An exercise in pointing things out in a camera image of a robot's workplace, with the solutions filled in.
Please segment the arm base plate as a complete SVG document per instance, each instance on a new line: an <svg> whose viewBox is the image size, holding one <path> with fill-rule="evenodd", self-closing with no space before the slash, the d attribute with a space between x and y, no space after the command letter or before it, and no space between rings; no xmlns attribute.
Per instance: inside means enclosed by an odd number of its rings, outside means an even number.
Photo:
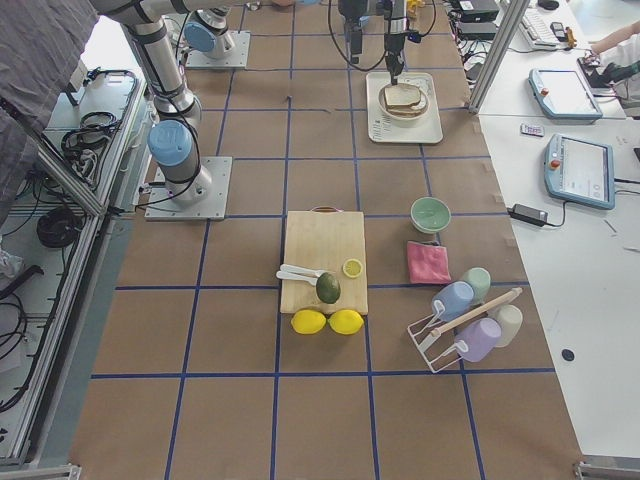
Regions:
<svg viewBox="0 0 640 480"><path fill-rule="evenodd" d="M227 70L244 69L248 63L251 33L227 31L222 36L189 34L188 69Z"/></svg>
<svg viewBox="0 0 640 480"><path fill-rule="evenodd" d="M156 168L156 182L162 182L159 188L150 191L144 212L148 221L221 221L226 216L227 198L232 171L232 158L222 156L204 156L200 158L199 175L188 190L174 199L172 195L180 193L188 183L179 186L166 183L160 167Z"/></svg>

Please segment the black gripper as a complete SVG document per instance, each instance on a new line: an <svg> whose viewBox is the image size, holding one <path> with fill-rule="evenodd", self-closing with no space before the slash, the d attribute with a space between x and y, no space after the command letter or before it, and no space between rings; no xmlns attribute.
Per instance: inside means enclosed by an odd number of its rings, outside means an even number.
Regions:
<svg viewBox="0 0 640 480"><path fill-rule="evenodd" d="M398 84L399 75L404 70L404 60L402 52L404 50L406 32L391 32L384 34L384 61L386 69L390 74L392 85Z"/></svg>
<svg viewBox="0 0 640 480"><path fill-rule="evenodd" d="M359 58L363 49L362 19L369 14L369 0L339 0L338 12L344 19L346 44L350 58Z"/></svg>

